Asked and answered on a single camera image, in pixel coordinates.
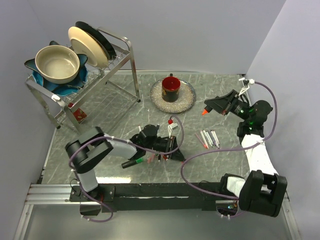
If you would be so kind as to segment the pink cap white pen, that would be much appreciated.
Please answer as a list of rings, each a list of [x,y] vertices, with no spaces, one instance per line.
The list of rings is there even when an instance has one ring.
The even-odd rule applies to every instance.
[[[201,135],[201,137],[202,137],[204,147],[205,147],[206,149],[209,149],[209,146],[208,146],[206,137],[205,137],[204,132],[203,132],[202,130],[200,131],[200,135]]]

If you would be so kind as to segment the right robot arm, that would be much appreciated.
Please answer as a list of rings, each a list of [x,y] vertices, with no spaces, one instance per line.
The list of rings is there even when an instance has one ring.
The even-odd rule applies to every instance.
[[[242,119],[237,128],[237,136],[249,165],[249,176],[226,173],[221,178],[219,195],[224,199],[238,198],[242,211],[277,217],[287,190],[287,179],[274,168],[263,141],[264,123],[273,107],[265,100],[253,105],[246,96],[232,90],[224,96],[206,99],[203,113],[212,110],[221,115],[232,113]]]

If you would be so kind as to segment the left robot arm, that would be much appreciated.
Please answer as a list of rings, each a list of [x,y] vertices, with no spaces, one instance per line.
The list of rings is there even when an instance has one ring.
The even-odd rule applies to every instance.
[[[127,159],[121,164],[123,169],[139,164],[147,150],[161,152],[160,156],[165,160],[184,162],[177,138],[173,135],[158,136],[159,128],[159,125],[148,124],[129,140],[116,141],[96,126],[67,143],[65,151],[82,186],[81,195],[88,201],[104,197],[94,168],[108,155]]]

